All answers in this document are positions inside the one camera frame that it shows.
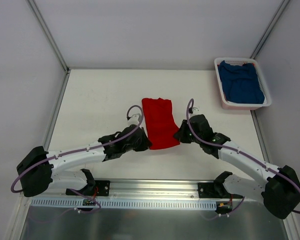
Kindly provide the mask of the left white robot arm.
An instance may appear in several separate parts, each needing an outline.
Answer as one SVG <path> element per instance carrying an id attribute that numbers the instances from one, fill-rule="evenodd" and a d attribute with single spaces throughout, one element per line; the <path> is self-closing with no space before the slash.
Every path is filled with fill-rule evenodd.
<path id="1" fill-rule="evenodd" d="M 134 124 L 85 147 L 48 152 L 37 146 L 16 167 L 21 192 L 34 197 L 49 189 L 74 189 L 89 195 L 95 188 L 92 173 L 83 168 L 74 172 L 72 168 L 118 159 L 129 151 L 143 152 L 151 146 L 144 128 Z"/>

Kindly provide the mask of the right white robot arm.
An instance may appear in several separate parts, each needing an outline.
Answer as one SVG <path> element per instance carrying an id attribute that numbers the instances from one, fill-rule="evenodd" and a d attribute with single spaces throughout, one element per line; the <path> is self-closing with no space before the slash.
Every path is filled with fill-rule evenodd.
<path id="1" fill-rule="evenodd" d="M 286 219 L 300 203 L 300 181 L 293 168 L 278 167 L 245 153 L 228 136 L 215 132 L 203 114 L 184 119 L 173 137 L 183 144 L 196 143 L 218 160 L 227 162 L 249 176 L 224 171 L 214 181 L 214 193 L 225 198 L 240 195 L 262 203 L 275 217 Z"/>

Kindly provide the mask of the red t shirt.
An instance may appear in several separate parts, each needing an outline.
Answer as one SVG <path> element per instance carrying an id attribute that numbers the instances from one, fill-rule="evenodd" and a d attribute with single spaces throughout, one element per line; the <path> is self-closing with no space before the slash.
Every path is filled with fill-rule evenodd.
<path id="1" fill-rule="evenodd" d="M 143 98 L 141 100 L 151 150 L 163 150 L 178 146 L 174 138 L 179 130 L 173 117 L 172 101 L 163 98 Z"/>

